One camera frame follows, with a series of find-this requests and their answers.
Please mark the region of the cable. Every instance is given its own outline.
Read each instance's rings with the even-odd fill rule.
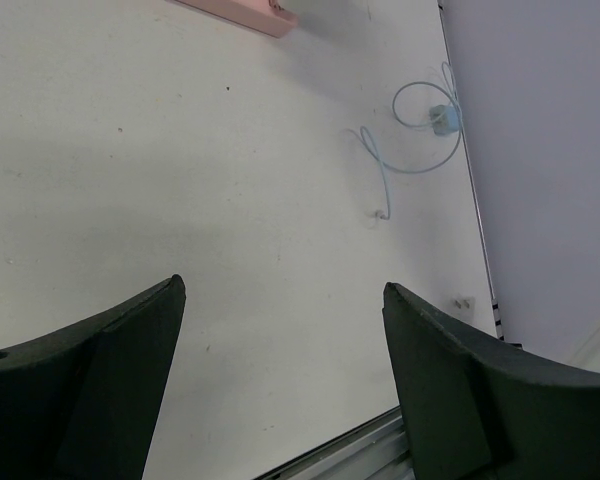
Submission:
[[[449,71],[449,75],[450,75],[449,78],[447,78],[447,73],[445,71],[445,67]],[[458,150],[458,147],[460,146],[460,140],[462,140],[462,113],[460,110],[460,105],[458,104],[458,101],[457,101],[457,95],[456,95],[456,89],[455,89],[455,78],[453,77],[453,72],[451,71],[451,66],[449,65],[448,62],[442,62],[441,70],[442,70],[442,76],[444,78],[444,83],[448,90],[445,90],[444,88],[442,88],[439,85],[436,85],[435,83],[432,83],[432,82],[417,81],[417,82],[407,83],[406,85],[403,85],[402,87],[400,87],[398,89],[398,91],[396,92],[396,94],[393,96],[393,102],[391,103],[391,110],[393,111],[393,115],[396,117],[396,120],[400,124],[404,125],[407,128],[416,129],[416,130],[422,129],[422,128],[428,128],[428,127],[431,127],[440,117],[434,118],[433,120],[431,120],[427,123],[422,123],[422,124],[408,123],[400,117],[400,115],[398,114],[398,112],[396,110],[396,103],[398,101],[398,97],[405,90],[407,90],[408,88],[414,87],[416,85],[424,85],[427,87],[432,87],[432,88],[435,88],[436,90],[438,90],[439,92],[441,92],[442,94],[444,94],[447,97],[447,99],[449,100],[449,105],[453,106],[453,108],[455,109],[455,111],[458,115],[458,120],[460,121],[460,128],[458,129],[458,138],[456,139],[456,143],[453,146],[453,149],[451,149],[451,153],[449,153],[449,155],[447,155],[444,158],[444,160],[438,162],[437,164],[433,165],[432,167],[423,168],[421,170],[408,170],[408,169],[394,167],[393,165],[390,165],[384,161],[384,158],[380,154],[380,150],[378,149],[378,146],[376,145],[375,138],[373,137],[373,134],[369,131],[369,129],[365,126],[360,127],[360,141],[362,142],[362,145],[364,145],[364,147],[367,149],[367,152],[369,152],[369,154],[373,158],[375,158],[376,161],[378,162],[378,164],[380,165],[380,173],[382,174],[382,182],[384,183],[384,193],[387,198],[387,212],[385,213],[382,210],[377,210],[375,212],[375,216],[377,218],[380,218],[381,220],[389,220],[391,218],[391,192],[389,189],[389,183],[387,181],[387,174],[386,174],[387,170],[389,170],[390,172],[393,172],[393,173],[402,173],[405,175],[419,175],[421,173],[431,172],[433,170],[440,168],[445,163],[447,163],[449,160],[451,160],[451,158],[455,155],[456,151]]]

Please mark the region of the pink object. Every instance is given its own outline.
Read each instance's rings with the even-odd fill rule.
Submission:
[[[277,0],[179,1],[276,38],[298,25],[298,17],[280,7]]]

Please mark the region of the gray wall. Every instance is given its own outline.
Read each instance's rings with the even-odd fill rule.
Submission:
[[[600,322],[600,0],[446,0],[507,341],[566,359]]]

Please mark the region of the pink box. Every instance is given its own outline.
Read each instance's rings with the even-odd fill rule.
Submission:
[[[277,0],[178,1],[276,38],[298,25],[298,17],[280,7]]]

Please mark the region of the table surface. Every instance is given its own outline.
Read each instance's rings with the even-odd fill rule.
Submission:
[[[286,2],[274,40],[163,0],[0,1],[0,347],[180,273],[146,479],[252,478],[397,404],[385,282],[495,327],[466,157],[390,114],[436,80],[435,0]],[[414,119],[437,97],[414,89]]]

